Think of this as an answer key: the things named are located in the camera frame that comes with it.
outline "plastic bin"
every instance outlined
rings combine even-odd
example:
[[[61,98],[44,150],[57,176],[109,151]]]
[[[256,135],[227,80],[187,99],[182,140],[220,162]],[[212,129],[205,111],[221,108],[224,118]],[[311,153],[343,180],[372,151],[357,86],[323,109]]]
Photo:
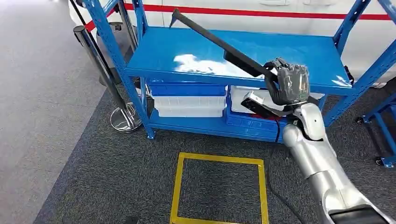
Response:
[[[153,97],[160,117],[222,117],[226,97]]]
[[[216,84],[177,82],[167,83],[149,80],[148,85],[153,97],[157,96],[225,96],[226,87]]]
[[[276,134],[278,132],[278,126],[274,120],[255,118],[249,113],[233,112],[231,111],[231,107],[231,97],[228,97],[226,109],[226,122],[228,125],[239,126],[244,128],[247,134],[273,138],[275,141]],[[287,125],[286,119],[281,118],[279,125],[281,130],[278,142],[282,142],[282,131]]]

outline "shelf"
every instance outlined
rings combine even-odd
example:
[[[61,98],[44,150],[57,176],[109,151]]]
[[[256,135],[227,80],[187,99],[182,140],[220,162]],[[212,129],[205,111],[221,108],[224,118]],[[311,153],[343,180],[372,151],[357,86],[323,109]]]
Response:
[[[260,64],[282,57],[308,66],[312,92],[347,95],[353,90],[331,37],[211,32]],[[226,62],[223,54],[222,48],[191,29],[149,27],[126,72],[167,81],[265,86],[263,80],[255,78],[229,78],[248,74]]]
[[[167,129],[172,131],[191,132],[199,134],[219,135],[225,137],[251,139],[259,141],[275,141],[276,132],[260,136],[251,134],[251,129],[232,126],[226,123],[226,118],[162,118],[156,109],[151,113],[150,124],[152,128]]]

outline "yellow tape square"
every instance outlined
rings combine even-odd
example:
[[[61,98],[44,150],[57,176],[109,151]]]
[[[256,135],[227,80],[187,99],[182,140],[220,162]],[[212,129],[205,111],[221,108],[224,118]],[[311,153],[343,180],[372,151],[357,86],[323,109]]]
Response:
[[[184,159],[218,161],[218,162],[234,162],[255,164],[258,166],[259,171],[259,189],[260,189],[260,207],[261,207],[261,220],[262,224],[268,224],[268,205],[267,205],[267,192],[265,189],[265,176],[264,176],[264,161],[259,159],[228,157],[218,155],[204,155],[193,153],[179,153],[177,161],[175,188],[173,189],[172,208],[170,210],[170,224],[237,224],[229,222],[183,218],[177,216],[179,208],[180,189],[182,187],[182,174]]]

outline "cart wheel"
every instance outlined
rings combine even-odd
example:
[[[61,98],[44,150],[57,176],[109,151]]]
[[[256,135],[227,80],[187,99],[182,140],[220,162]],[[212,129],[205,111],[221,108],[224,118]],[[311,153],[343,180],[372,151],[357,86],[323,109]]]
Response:
[[[364,123],[364,120],[363,120],[362,117],[356,118],[355,121],[356,121],[356,123],[358,123],[358,124],[360,124],[360,125]]]
[[[378,166],[381,166],[381,167],[384,166],[384,164],[383,164],[383,162],[382,162],[382,160],[381,160],[381,157],[379,157],[379,156],[377,156],[377,157],[375,158],[375,163],[376,163]]]

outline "gray carpet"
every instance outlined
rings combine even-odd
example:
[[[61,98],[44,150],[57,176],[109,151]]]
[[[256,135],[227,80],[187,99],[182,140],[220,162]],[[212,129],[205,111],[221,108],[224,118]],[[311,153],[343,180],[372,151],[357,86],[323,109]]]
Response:
[[[374,204],[391,215],[396,214],[396,173],[375,165],[372,159],[387,153],[386,144],[375,123],[367,129],[354,119],[385,99],[395,86],[393,81],[384,89],[369,90],[327,129],[348,176]],[[326,109],[336,100],[329,97]],[[133,134],[114,131],[108,122],[114,108],[106,92],[35,224],[122,224],[130,217],[139,218],[139,224],[169,223],[179,152],[258,158],[268,165],[270,149],[275,150],[270,171],[273,188],[297,208],[307,223],[317,223],[309,186],[302,181],[285,146],[165,130],[158,130],[156,138],[148,140],[143,128]],[[370,133],[378,143],[371,140]],[[187,159],[178,216],[259,224],[257,183],[254,165]],[[298,223],[268,189],[267,198],[272,224]]]

